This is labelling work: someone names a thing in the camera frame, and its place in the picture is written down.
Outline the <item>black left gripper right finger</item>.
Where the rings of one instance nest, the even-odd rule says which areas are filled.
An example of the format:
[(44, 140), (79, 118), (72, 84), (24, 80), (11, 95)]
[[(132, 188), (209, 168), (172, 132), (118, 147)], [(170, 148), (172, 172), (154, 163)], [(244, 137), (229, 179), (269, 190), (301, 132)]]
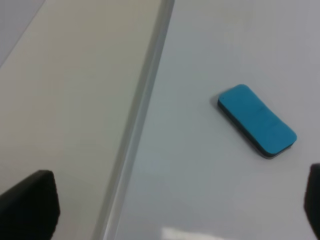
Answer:
[(320, 236), (320, 164), (310, 166), (304, 196), (304, 210), (316, 237)]

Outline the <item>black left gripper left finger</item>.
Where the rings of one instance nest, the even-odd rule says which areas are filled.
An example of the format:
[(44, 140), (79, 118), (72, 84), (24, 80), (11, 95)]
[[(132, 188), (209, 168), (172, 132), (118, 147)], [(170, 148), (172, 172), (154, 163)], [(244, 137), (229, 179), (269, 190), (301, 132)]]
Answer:
[(0, 238), (50, 240), (60, 214), (54, 173), (38, 170), (0, 195)]

